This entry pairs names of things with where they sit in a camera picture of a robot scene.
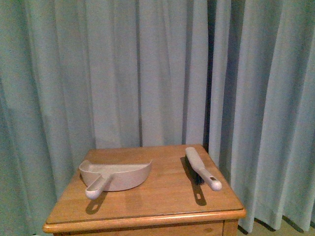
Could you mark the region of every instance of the black bristles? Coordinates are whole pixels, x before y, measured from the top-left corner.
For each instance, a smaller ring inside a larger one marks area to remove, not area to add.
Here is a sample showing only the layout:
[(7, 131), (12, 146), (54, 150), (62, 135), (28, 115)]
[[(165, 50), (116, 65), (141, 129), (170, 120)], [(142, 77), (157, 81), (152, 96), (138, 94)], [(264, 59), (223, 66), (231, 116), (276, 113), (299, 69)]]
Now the black bristles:
[(191, 167), (191, 164), (190, 164), (187, 156), (185, 156), (185, 162), (186, 162), (186, 166), (189, 169), (190, 176), (193, 179), (194, 183), (196, 185), (203, 184), (205, 181), (203, 180), (203, 178), (196, 171), (193, 170), (193, 168)]

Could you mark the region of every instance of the wooden table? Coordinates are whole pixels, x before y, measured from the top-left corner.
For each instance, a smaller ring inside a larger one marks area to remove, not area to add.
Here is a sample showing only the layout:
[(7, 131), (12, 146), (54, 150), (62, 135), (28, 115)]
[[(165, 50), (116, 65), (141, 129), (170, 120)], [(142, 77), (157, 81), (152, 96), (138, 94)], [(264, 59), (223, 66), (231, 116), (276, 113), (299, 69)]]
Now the wooden table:
[[(195, 147), (206, 168), (222, 182), (214, 192), (195, 185), (184, 161), (185, 148)], [(246, 211), (201, 145), (90, 150), (98, 164), (140, 164), (153, 160), (140, 186), (103, 192), (91, 201), (79, 171), (43, 226), (55, 236), (235, 236)]]

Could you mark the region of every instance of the dustpan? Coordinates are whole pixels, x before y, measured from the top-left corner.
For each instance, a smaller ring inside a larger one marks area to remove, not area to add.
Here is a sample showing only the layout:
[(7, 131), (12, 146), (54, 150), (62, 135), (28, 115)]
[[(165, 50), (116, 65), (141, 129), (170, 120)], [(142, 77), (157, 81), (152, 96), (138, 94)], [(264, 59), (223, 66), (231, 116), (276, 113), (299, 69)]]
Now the dustpan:
[(103, 191), (122, 191), (142, 184), (151, 171), (147, 164), (92, 164), (85, 160), (79, 166), (83, 182), (87, 185), (85, 195), (94, 200)]

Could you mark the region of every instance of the table edge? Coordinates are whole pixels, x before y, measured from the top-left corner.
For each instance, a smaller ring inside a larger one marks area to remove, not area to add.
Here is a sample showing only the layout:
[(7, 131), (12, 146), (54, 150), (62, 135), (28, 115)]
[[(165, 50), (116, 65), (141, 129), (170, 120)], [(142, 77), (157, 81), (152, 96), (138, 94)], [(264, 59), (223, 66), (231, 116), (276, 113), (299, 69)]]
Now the table edge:
[(213, 212), (193, 212), (193, 213), (179, 213), (166, 214), (160, 216), (139, 216), (132, 218), (121, 219), (99, 219), (93, 221), (78, 221), (78, 222), (64, 222), (48, 224), (43, 226), (45, 233), (64, 233), (75, 231), (90, 231), (90, 230), (106, 230), (106, 229), (121, 229), (132, 227), (145, 227), (156, 225), (170, 225), (181, 223), (198, 223), (205, 221), (218, 221), (239, 219), (246, 216), (246, 210), (227, 210), (227, 211), (213, 211)]

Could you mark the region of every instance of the table top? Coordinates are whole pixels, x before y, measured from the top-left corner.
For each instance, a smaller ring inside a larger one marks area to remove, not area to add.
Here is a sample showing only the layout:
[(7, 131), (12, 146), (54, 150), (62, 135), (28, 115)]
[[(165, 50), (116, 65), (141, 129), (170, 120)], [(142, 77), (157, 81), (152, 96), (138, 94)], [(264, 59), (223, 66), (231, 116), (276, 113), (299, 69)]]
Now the table top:
[[(194, 147), (206, 168), (222, 182), (215, 192), (195, 185), (185, 164), (185, 148)], [(103, 192), (96, 200), (85, 196), (77, 171), (43, 227), (47, 233), (201, 222), (245, 217), (245, 209), (201, 145), (93, 149), (85, 159), (95, 164), (152, 162), (139, 186)]]

